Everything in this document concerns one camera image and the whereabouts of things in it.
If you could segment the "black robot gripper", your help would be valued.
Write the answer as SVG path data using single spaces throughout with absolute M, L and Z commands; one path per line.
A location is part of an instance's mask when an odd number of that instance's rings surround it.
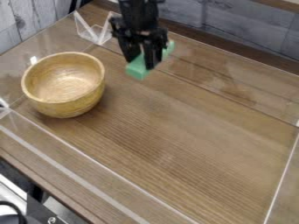
M 147 70 L 162 62 L 164 44 L 168 43 L 168 31 L 159 25 L 159 5 L 164 2 L 118 0 L 120 15 L 108 20 L 127 62 L 140 55 L 139 44 L 143 44 Z

